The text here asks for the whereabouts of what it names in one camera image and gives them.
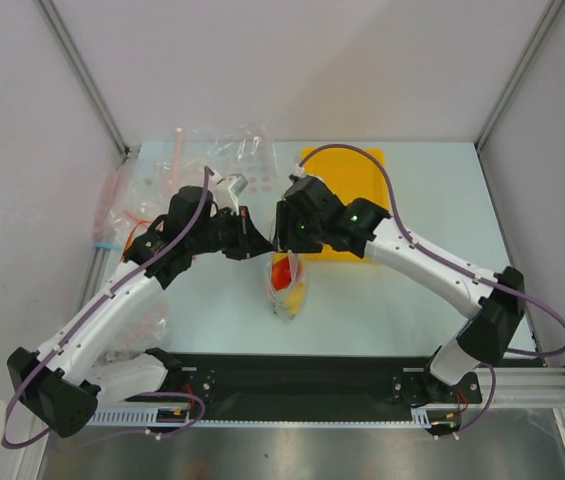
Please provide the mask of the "yellow toy pear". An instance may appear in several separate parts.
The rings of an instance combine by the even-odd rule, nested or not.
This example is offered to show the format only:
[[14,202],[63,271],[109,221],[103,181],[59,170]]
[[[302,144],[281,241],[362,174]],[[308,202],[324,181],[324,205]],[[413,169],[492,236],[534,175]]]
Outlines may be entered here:
[[288,291],[282,302],[284,311],[290,316],[298,315],[304,307],[307,296],[307,284],[298,283]]

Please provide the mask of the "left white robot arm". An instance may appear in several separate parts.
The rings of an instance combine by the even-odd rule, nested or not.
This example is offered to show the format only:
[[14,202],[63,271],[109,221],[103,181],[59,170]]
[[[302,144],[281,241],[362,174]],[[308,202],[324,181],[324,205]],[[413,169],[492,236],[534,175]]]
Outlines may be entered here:
[[144,300],[166,290],[196,256],[222,253],[247,260],[271,252],[271,242],[255,227],[245,206],[223,206],[213,193],[185,186],[123,254],[112,277],[60,332],[29,351],[14,350],[7,369],[14,395],[47,431],[67,438],[95,413],[105,392],[88,375],[97,358],[130,322]]

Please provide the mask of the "red toy mango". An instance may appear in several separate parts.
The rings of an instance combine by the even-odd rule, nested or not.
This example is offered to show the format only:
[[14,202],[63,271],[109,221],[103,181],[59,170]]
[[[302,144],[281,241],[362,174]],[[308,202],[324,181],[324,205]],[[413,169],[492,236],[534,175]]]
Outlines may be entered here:
[[270,268],[270,283],[274,292],[284,291],[296,276],[297,262],[288,254],[275,253]]

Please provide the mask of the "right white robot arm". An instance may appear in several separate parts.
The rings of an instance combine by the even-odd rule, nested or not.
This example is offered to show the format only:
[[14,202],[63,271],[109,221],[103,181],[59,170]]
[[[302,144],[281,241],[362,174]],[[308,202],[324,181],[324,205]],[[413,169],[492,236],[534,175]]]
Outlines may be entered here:
[[525,315],[523,275],[478,268],[425,241],[396,216],[367,199],[344,204],[308,175],[295,180],[276,205],[274,247],[295,254],[324,247],[388,266],[453,306],[466,322],[430,358],[423,376],[435,401],[455,394],[463,377],[481,364],[498,363]]

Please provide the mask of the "clear blue-zipper bag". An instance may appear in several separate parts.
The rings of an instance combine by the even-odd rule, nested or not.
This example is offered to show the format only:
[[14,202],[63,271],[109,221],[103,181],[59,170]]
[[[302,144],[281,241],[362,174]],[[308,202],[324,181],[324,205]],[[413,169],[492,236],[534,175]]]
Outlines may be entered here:
[[269,252],[265,287],[273,314],[291,321],[303,310],[308,294],[308,268],[303,254]]

